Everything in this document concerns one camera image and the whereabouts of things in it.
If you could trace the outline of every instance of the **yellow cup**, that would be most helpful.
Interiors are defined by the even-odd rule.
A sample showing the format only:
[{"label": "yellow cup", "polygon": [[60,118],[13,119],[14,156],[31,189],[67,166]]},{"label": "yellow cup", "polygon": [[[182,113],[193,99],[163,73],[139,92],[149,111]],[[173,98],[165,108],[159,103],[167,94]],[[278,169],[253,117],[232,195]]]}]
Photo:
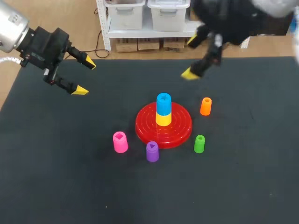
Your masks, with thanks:
[{"label": "yellow cup", "polygon": [[161,116],[156,112],[156,123],[160,126],[168,126],[171,124],[171,113],[166,116]]}]

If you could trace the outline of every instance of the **red stacking ring base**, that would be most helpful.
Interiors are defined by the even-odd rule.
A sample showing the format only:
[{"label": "red stacking ring base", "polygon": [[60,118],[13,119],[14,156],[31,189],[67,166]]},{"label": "red stacking ring base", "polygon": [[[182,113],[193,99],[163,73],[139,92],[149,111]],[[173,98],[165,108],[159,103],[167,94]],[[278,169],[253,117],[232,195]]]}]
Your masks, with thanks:
[{"label": "red stacking ring base", "polygon": [[172,102],[172,122],[166,127],[156,124],[156,102],[142,108],[136,118],[135,130],[142,142],[155,141],[159,148],[174,148],[185,141],[192,132],[192,120],[188,111]]}]

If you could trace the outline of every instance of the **plastic storage bin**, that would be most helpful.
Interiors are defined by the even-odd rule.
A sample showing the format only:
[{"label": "plastic storage bin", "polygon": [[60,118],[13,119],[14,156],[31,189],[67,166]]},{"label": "plastic storage bin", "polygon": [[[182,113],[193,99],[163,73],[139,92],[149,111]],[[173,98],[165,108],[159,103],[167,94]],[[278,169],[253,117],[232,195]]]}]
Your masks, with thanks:
[{"label": "plastic storage bin", "polygon": [[157,31],[183,31],[186,9],[190,0],[148,0],[153,17],[153,29]]},{"label": "plastic storage bin", "polygon": [[109,4],[105,1],[113,27],[119,30],[142,29],[144,5],[145,0],[137,0],[134,4]]}]

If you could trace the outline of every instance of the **blue cup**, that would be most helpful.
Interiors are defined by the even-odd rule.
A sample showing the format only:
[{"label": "blue cup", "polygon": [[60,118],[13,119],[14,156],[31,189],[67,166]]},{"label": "blue cup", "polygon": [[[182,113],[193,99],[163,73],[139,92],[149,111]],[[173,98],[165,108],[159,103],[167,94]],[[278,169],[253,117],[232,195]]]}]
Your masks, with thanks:
[{"label": "blue cup", "polygon": [[168,93],[160,93],[157,97],[157,114],[166,116],[171,113],[171,96]]}]

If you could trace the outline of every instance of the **white cable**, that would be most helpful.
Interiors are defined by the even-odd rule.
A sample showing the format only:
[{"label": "white cable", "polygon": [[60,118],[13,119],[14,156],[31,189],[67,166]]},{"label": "white cable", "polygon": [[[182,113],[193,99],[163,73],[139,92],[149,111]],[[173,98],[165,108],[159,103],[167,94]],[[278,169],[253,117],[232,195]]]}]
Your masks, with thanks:
[{"label": "white cable", "polygon": [[15,62],[17,64],[20,64],[21,60],[17,57],[0,57],[0,63],[2,62]]}]

